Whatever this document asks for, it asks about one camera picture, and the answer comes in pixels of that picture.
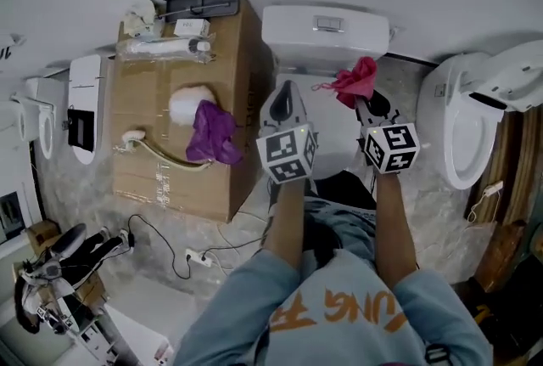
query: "sleeve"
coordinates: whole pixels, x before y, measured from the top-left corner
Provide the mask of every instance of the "sleeve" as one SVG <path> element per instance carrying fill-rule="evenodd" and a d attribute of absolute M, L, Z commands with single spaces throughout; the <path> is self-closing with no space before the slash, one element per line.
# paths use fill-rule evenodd
<path fill-rule="evenodd" d="M 445 279 L 418 270 L 394 288 L 409 324 L 426 342 L 451 350 L 452 364 L 492 364 L 492 347 Z"/>
<path fill-rule="evenodd" d="M 270 251 L 258 252 L 228 276 L 183 337 L 174 364 L 235 363 L 298 286 L 296 270 Z"/>

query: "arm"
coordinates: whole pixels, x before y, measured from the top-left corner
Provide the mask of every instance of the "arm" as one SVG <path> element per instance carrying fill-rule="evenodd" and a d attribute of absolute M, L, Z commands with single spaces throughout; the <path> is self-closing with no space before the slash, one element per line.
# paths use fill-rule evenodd
<path fill-rule="evenodd" d="M 304 187 L 305 180 L 281 186 L 275 217 L 263 246 L 296 270 L 304 244 Z"/>
<path fill-rule="evenodd" d="M 428 343 L 451 350 L 453 364 L 492 364 L 489 342 L 454 290 L 437 273 L 417 271 L 400 181 L 377 177 L 376 263 L 409 324 Z"/>
<path fill-rule="evenodd" d="M 233 271 L 185 334 L 176 366 L 232 364 L 266 328 L 273 312 L 299 285 L 305 181 L 286 183 L 264 243 Z"/>
<path fill-rule="evenodd" d="M 445 345 L 454 365 L 492 364 L 492 347 L 447 282 L 418 270 L 393 289 L 410 326 L 423 341 Z"/>
<path fill-rule="evenodd" d="M 377 173 L 376 213 L 375 263 L 379 277 L 392 290 L 404 277 L 417 271 L 415 245 L 397 175 Z"/>

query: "toilet lid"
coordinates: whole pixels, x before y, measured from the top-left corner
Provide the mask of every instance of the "toilet lid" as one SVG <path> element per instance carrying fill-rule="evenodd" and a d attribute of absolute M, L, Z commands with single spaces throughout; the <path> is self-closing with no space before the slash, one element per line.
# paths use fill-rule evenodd
<path fill-rule="evenodd" d="M 350 166 L 360 150 L 358 138 L 361 124 L 356 113 L 336 99 L 334 90 L 313 89 L 334 77 L 281 74 L 276 85 L 296 82 L 304 101 L 307 120 L 313 124 L 318 144 L 312 177 L 316 180 L 333 176 Z"/>
<path fill-rule="evenodd" d="M 524 112 L 543 102 L 543 40 L 520 44 L 483 61 L 462 77 L 462 91 Z"/>

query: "light blue shirt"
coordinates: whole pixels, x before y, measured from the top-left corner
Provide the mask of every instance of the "light blue shirt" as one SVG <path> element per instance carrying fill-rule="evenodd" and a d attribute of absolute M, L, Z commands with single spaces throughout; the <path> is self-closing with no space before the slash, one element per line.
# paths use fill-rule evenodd
<path fill-rule="evenodd" d="M 325 212 L 316 219 L 344 249 L 318 270 L 304 253 L 300 272 L 255 254 L 184 336 L 176 366 L 426 364 L 429 344 L 446 346 L 455 365 L 492 364 L 489 342 L 439 274 L 419 270 L 389 290 L 371 260 L 374 224 L 344 208 Z"/>

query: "person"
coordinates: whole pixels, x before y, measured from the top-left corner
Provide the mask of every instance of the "person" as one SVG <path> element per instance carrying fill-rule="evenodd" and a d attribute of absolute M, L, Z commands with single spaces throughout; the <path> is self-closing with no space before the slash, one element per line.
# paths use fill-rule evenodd
<path fill-rule="evenodd" d="M 285 183 L 261 250 L 182 338 L 174 364 L 492 364 L 436 272 L 419 269 L 400 181 Z"/>
<path fill-rule="evenodd" d="M 84 224 L 75 226 L 70 231 L 76 228 L 79 228 L 79 231 L 86 231 Z M 68 246 L 71 240 L 69 235 L 63 235 L 56 244 L 64 241 L 62 245 Z M 79 288 L 98 270 L 105 259 L 118 256 L 128 249 L 130 246 L 126 230 L 121 230 L 119 236 L 112 238 L 107 228 L 101 228 L 97 234 L 85 239 L 69 256 L 59 261 L 60 277 L 50 280 L 36 276 L 36 282 L 29 284 L 22 275 L 18 275 L 14 287 L 14 304 L 15 317 L 20 326 L 31 334 L 38 333 L 42 321 L 38 316 L 40 307 L 50 305 L 52 311 L 59 315 L 56 300 Z M 47 248 L 36 262 L 26 262 L 23 272 L 33 273 L 52 259 L 51 249 Z"/>

